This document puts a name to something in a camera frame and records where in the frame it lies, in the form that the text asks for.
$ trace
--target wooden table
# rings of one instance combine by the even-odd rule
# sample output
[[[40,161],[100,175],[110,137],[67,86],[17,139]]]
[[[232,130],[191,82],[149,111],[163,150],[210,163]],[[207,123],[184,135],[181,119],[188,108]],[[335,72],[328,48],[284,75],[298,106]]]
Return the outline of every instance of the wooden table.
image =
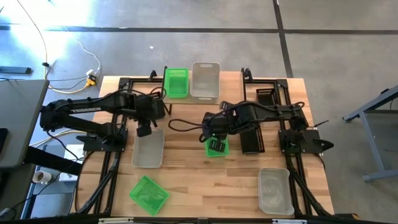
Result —
[[[243,101],[240,72],[221,72],[220,100],[231,103]],[[121,77],[104,77],[100,96],[116,91]],[[304,80],[288,78],[290,98],[293,103],[305,102],[303,111],[309,125],[313,125],[310,105]],[[135,83],[133,89],[149,93],[161,83]],[[256,100],[256,89],[267,84],[247,84],[248,100]],[[208,158],[204,145],[198,141],[200,130],[186,133],[172,131],[167,127],[170,118],[181,118],[201,123],[205,112],[218,112],[218,105],[173,105],[171,116],[158,121],[165,132],[163,165],[159,169],[140,169],[131,164],[136,123],[127,122],[129,137],[122,153],[114,195],[112,216],[148,217],[149,214],[129,198],[129,192],[138,180],[147,175],[170,193],[169,199],[157,217],[218,217],[218,218],[270,218],[258,207],[257,175],[260,168],[286,168],[285,157],[279,149],[278,122],[262,123],[262,136],[266,152],[245,155],[241,152],[239,135],[228,136],[230,154],[226,157]],[[106,112],[95,114],[93,121],[110,122],[112,115]],[[182,124],[178,128],[187,128]],[[98,185],[103,163],[103,152],[95,152],[85,163],[78,186],[78,206],[81,207]],[[307,185],[317,200],[333,213],[325,171],[319,158],[303,154]],[[298,199],[304,210],[299,187]],[[107,199],[104,191],[102,209]]]

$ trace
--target desk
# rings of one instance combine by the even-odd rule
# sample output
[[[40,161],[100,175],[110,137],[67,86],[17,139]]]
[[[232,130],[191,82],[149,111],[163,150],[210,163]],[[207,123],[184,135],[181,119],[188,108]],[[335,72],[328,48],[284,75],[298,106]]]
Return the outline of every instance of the desk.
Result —
[[[243,101],[242,75],[240,72],[221,72],[221,100],[231,103]],[[100,96],[116,91],[120,77],[104,77]],[[292,102],[303,101],[303,109],[309,125],[313,125],[304,80],[287,79]],[[149,93],[161,83],[134,83],[133,89]],[[248,100],[256,100],[256,88],[271,88],[267,84],[247,84]],[[127,122],[129,137],[122,153],[114,195],[112,216],[148,217],[141,207],[129,198],[129,192],[143,175],[148,175],[170,193],[169,199],[156,217],[215,217],[215,218],[270,218],[258,207],[257,175],[262,167],[286,167],[280,152],[277,131],[278,122],[262,123],[262,136],[266,152],[244,155],[239,135],[228,136],[230,154],[226,157],[207,158],[203,143],[198,141],[200,131],[178,133],[167,127],[170,118],[186,119],[201,123],[205,112],[217,112],[218,105],[173,105],[171,116],[158,121],[165,132],[163,166],[160,169],[138,169],[132,166],[132,150],[136,123]],[[93,121],[110,122],[112,115],[95,114]],[[78,204],[81,207],[98,185],[103,163],[103,152],[95,152],[87,160],[78,186]],[[325,171],[319,158],[303,154],[307,185],[317,200],[333,213]],[[297,187],[300,208],[304,211],[302,193]],[[102,209],[106,203],[105,189]]]

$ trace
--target green basket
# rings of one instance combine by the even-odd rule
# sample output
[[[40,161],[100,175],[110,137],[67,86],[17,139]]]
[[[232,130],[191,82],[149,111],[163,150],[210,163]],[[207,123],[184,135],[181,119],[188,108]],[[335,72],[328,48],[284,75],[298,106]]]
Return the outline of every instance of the green basket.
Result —
[[[217,157],[217,156],[227,156],[229,155],[229,144],[228,138],[222,140],[221,142],[225,144],[224,152],[217,152],[209,148],[210,140],[216,140],[216,138],[211,137],[205,141],[205,151],[207,157]]]
[[[169,197],[169,193],[147,176],[143,176],[131,190],[130,198],[150,215],[156,215]]]
[[[185,98],[188,95],[189,69],[187,68],[168,68],[166,69],[166,79],[164,88],[169,98]]]

